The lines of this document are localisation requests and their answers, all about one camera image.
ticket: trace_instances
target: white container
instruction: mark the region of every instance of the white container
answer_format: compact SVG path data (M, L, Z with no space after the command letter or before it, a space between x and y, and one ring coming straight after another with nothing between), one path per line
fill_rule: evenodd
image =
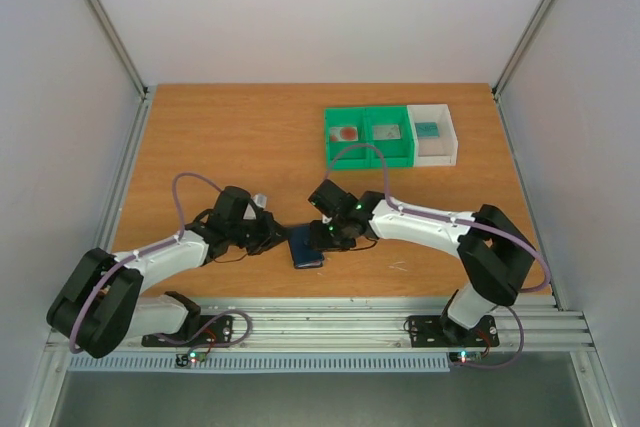
M416 155L413 166L456 165L458 138L453 129L449 106L407 105L407 111L415 141ZM431 123L437 125L437 132Z

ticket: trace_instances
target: plastic container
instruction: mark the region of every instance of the plastic container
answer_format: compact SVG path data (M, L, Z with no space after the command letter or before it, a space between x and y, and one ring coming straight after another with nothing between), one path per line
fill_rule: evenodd
M324 135L327 152L327 165L342 149L360 142L371 142L372 135L367 123L367 109L348 107L325 109ZM354 149L340 157L334 169L368 169L371 167L371 150Z
M389 167L413 166L416 149L406 105L367 107L367 121L371 126L372 143L382 151ZM370 165L382 167L373 152Z
M458 138L446 104L408 105L415 167L456 165Z

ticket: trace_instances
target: brown table surface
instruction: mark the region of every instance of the brown table surface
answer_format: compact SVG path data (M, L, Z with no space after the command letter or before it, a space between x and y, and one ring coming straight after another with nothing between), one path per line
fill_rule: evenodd
M393 195L442 210L475 211L483 203L493 204L533 240L502 125L485 84L161 85L114 248L142 247L177 230L170 186L175 174L187 170L221 186L266 194L267 209L283 225L317 219L319 213L307 198L326 169L325 108L439 103L451 110L458 163L392 169ZM341 171L331 178L356 196L382 190L380 170ZM188 220L213 206L217 192L211 187L190 178L179 185ZM240 255L230 250L221 260ZM240 262L210 263L180 273L147 295L176 290L199 297L449 296L467 281L458 259L401 241L385 240L371 250L326 257L320 269L295 270L283 243ZM541 279L536 265L527 284Z

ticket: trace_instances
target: white wall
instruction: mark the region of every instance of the white wall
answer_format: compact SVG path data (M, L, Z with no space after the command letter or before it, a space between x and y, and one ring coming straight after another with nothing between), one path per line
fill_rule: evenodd
M538 1L102 0L147 84L493 84Z
M640 0L559 0L504 100L554 275L640 425Z
M0 425L16 426L46 311L92 247L137 107L84 0L0 0Z

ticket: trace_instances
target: ventilation grille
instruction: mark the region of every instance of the ventilation grille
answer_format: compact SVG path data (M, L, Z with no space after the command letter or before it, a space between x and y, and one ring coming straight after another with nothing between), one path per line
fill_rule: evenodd
M73 356L70 371L91 372L448 372L446 354L243 354L214 353L206 361L180 367L175 354L113 353L102 359Z

